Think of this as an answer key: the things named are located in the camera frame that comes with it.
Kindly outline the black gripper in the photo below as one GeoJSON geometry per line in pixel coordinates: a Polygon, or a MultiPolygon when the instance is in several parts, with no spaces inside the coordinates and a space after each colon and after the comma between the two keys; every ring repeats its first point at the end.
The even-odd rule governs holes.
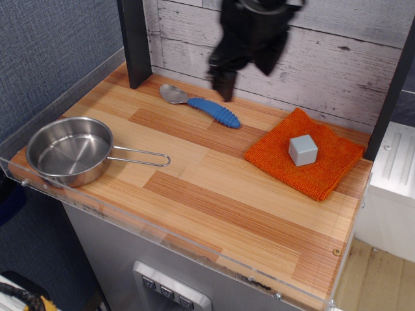
{"type": "Polygon", "coordinates": [[[211,87],[223,101],[232,100],[237,71],[248,63],[266,76],[274,70],[289,37],[289,22],[305,1],[223,1],[222,39],[212,52],[211,87]]]}

